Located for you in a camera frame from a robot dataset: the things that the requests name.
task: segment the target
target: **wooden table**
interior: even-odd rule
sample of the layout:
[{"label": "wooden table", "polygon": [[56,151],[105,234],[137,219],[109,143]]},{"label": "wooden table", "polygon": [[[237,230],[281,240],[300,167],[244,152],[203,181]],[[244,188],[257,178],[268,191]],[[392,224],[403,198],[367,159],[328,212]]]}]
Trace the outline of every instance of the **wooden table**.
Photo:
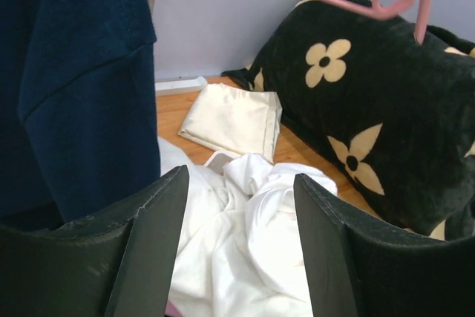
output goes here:
[{"label": "wooden table", "polygon": [[[236,85],[226,77],[212,78],[209,79],[208,82],[225,83],[236,87]],[[203,165],[213,154],[213,151],[192,141],[183,139],[177,134],[197,95],[198,93],[189,93],[158,97],[158,134],[184,150],[194,163]],[[316,167],[336,182],[338,186],[338,196],[341,199],[372,215],[376,215],[342,173],[335,169],[333,165],[323,157],[316,154],[283,125],[281,125],[281,134],[277,141],[274,161],[275,163],[302,163]]]}]

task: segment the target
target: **floral pillow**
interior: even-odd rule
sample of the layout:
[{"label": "floral pillow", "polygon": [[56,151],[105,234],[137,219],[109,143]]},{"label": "floral pillow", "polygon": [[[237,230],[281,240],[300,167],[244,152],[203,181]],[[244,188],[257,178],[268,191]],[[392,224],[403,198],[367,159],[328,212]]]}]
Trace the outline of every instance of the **floral pillow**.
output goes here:
[{"label": "floral pillow", "polygon": [[419,45],[401,17],[301,0],[250,68],[224,74],[276,91],[283,124],[387,222],[423,235],[444,224],[455,239],[474,230],[474,48],[440,27]]}]

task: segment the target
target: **white plastic object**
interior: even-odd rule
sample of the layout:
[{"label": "white plastic object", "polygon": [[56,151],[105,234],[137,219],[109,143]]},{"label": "white plastic object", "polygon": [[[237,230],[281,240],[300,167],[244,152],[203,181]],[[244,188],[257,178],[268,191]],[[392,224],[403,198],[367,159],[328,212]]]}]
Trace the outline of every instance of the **white plastic object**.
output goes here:
[{"label": "white plastic object", "polygon": [[239,156],[239,154],[230,151],[215,151],[204,166],[210,168],[217,174],[223,174],[223,167]]},{"label": "white plastic object", "polygon": [[172,94],[191,93],[202,91],[208,85],[204,77],[194,79],[180,79],[167,82],[155,82],[155,96],[170,96]]}]

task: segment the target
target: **hanging clothing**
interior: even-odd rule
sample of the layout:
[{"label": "hanging clothing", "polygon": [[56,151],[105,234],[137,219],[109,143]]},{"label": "hanging clothing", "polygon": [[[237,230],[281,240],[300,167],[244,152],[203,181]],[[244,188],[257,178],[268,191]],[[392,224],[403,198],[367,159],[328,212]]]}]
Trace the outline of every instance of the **hanging clothing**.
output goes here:
[{"label": "hanging clothing", "polygon": [[147,1],[0,0],[0,14],[0,223],[52,203],[67,222],[158,179]]}]

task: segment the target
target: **beige napkin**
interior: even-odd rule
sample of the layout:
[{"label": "beige napkin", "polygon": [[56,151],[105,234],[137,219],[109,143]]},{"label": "beige napkin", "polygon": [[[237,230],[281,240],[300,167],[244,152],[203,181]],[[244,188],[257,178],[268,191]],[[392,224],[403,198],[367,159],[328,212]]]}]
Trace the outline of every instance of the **beige napkin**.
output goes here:
[{"label": "beige napkin", "polygon": [[262,154],[272,163],[281,115],[275,92],[208,85],[194,101],[178,134],[215,151]]}]

